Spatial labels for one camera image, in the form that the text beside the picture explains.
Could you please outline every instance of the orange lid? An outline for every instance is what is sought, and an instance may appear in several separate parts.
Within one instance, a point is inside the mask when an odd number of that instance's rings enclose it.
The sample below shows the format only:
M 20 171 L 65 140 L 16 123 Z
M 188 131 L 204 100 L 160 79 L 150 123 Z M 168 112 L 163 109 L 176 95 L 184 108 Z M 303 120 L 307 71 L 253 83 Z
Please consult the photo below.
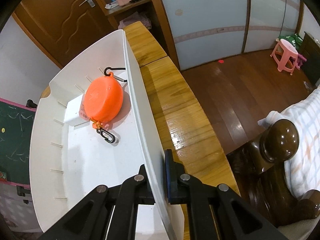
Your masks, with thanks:
M 106 123 L 119 113 L 123 102 L 123 90 L 113 77 L 104 76 L 95 79 L 84 97 L 84 110 L 95 121 Z

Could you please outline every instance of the white blanket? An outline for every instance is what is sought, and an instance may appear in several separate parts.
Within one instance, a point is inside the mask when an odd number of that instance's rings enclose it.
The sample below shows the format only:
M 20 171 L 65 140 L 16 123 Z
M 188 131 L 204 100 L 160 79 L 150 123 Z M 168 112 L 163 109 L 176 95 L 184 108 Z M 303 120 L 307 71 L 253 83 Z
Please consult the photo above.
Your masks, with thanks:
M 297 153 L 284 162 L 287 187 L 296 198 L 310 189 L 320 191 L 320 87 L 281 113 L 271 111 L 258 124 L 268 127 L 279 119 L 293 122 L 300 138 Z

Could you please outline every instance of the door handle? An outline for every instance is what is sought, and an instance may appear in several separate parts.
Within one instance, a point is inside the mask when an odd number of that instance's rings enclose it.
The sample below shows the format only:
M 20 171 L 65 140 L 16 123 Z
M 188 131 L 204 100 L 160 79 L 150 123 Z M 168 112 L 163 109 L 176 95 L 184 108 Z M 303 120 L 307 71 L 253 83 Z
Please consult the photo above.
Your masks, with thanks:
M 95 3 L 94 3 L 92 0 L 84 0 L 82 3 L 80 3 L 79 7 L 80 7 L 81 5 L 83 5 L 85 2 L 88 2 L 91 7 L 95 7 L 95 6 L 96 6 Z

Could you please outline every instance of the white tray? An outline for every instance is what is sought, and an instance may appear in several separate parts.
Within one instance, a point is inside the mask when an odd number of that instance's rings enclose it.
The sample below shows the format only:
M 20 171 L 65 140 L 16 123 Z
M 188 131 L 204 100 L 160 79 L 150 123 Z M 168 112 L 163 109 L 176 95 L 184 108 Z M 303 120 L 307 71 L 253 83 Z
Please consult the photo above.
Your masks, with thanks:
M 115 75 L 128 78 L 124 103 L 110 132 L 109 144 L 92 123 L 74 130 L 64 125 L 68 101 L 83 94 L 108 67 L 125 67 Z M 184 216 L 179 205 L 165 201 L 164 151 L 156 129 L 139 65 L 123 30 L 87 48 L 50 82 L 51 94 L 38 105 L 30 145 L 30 184 L 36 216 L 43 231 L 97 185 L 121 184 L 145 164 L 156 205 L 140 205 L 137 239 L 182 239 Z

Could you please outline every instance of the black carabiner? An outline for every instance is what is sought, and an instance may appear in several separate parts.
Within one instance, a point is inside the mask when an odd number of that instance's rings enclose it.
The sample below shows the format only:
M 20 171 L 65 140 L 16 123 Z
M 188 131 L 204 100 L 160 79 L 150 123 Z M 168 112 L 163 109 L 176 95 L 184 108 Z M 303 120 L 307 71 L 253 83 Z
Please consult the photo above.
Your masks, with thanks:
M 97 128 L 97 133 L 99 133 L 104 138 L 104 140 L 108 143 L 114 143 L 116 141 L 116 137 L 112 133 L 104 130 L 103 128 L 100 128 L 100 129 Z M 103 135 L 103 133 L 106 133 L 108 136 L 110 136 L 111 140 L 105 135 Z
M 103 73 L 105 76 L 108 77 L 110 76 L 110 74 L 107 74 L 107 70 L 125 70 L 125 67 L 106 67 Z M 117 77 L 116 80 L 119 80 L 121 82 L 128 82 L 126 79 L 122 79 L 119 77 Z

